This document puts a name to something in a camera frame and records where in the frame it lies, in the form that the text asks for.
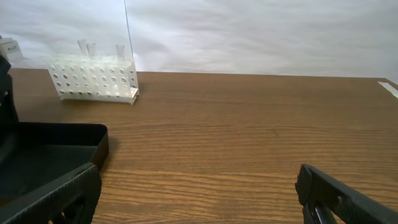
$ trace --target white sheet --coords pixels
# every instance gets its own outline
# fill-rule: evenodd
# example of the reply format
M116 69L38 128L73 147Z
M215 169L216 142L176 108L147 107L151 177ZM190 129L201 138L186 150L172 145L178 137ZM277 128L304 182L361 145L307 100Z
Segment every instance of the white sheet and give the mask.
M398 1L126 0L137 69L341 77L398 82ZM0 3L0 34L40 68L76 40L126 45L123 0Z

